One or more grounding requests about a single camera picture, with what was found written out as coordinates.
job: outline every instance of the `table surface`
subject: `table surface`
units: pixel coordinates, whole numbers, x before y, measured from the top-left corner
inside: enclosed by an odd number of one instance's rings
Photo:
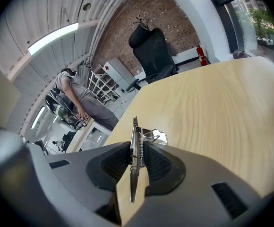
[[[220,62],[141,88],[105,145],[130,141],[134,116],[140,127],[166,132],[170,146],[218,161],[260,196],[274,190],[274,65],[266,58]],[[144,167],[129,204],[129,167],[118,182],[123,225],[148,184]]]

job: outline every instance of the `gray t-shirt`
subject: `gray t-shirt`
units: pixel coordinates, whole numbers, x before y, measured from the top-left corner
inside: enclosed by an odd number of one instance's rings
[[[77,83],[71,76],[69,73],[67,73],[66,71],[63,71],[62,73],[57,75],[56,78],[56,87],[58,90],[62,91],[62,83],[61,80],[65,77],[69,77],[70,78],[70,85],[71,88],[73,89],[77,99],[80,101],[84,96],[86,96],[88,94],[88,90],[83,87],[82,85],[80,85],[79,83]]]

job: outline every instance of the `gray pants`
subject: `gray pants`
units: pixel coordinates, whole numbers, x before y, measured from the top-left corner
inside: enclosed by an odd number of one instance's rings
[[[115,114],[98,102],[95,98],[84,96],[80,100],[80,103],[85,112],[91,116],[95,122],[111,131],[115,128],[118,123],[118,119]]]

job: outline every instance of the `fluorescent light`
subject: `fluorescent light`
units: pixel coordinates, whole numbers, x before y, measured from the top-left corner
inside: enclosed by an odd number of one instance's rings
[[[28,51],[30,52],[31,55],[33,55],[34,53],[36,53],[38,50],[40,50],[41,48],[43,48],[45,45],[52,42],[53,40],[56,40],[57,38],[62,37],[63,35],[66,35],[77,29],[78,29],[78,23],[60,28],[46,35],[44,38],[40,39],[39,41],[35,42],[33,45],[31,45],[28,48]]]
[[[57,120],[58,116],[55,117],[55,119],[53,120],[53,123]]]
[[[31,126],[31,129],[34,129],[34,127],[35,127],[35,125],[37,124],[39,118],[41,117],[43,111],[44,111],[44,107],[42,107],[42,108],[40,109],[40,111],[38,112],[38,115],[36,116],[36,118],[35,118],[35,120],[34,120],[32,126]]]

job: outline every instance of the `white cabinet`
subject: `white cabinet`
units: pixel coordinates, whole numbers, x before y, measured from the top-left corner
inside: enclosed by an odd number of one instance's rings
[[[129,72],[118,58],[107,61],[103,69],[124,91],[135,80],[132,73]]]

